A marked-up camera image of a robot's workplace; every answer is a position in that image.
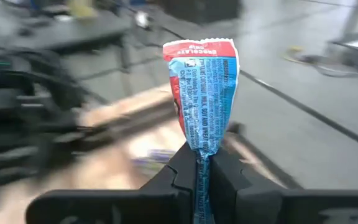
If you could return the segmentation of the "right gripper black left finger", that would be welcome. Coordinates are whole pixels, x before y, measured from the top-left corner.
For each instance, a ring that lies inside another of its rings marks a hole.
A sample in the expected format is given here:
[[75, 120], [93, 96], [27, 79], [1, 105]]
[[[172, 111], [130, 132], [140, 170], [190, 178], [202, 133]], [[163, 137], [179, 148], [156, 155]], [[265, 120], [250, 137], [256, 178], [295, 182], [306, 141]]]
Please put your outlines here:
[[191, 223], [196, 154], [188, 144], [137, 190], [50, 190], [26, 209], [27, 224]]

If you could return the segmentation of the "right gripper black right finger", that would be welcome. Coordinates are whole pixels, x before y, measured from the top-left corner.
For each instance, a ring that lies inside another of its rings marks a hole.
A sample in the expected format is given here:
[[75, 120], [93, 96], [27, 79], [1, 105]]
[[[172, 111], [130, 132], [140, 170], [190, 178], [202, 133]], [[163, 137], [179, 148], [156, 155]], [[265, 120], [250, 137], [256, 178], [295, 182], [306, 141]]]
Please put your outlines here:
[[358, 190], [286, 189], [221, 149], [211, 157], [216, 223], [358, 223]]

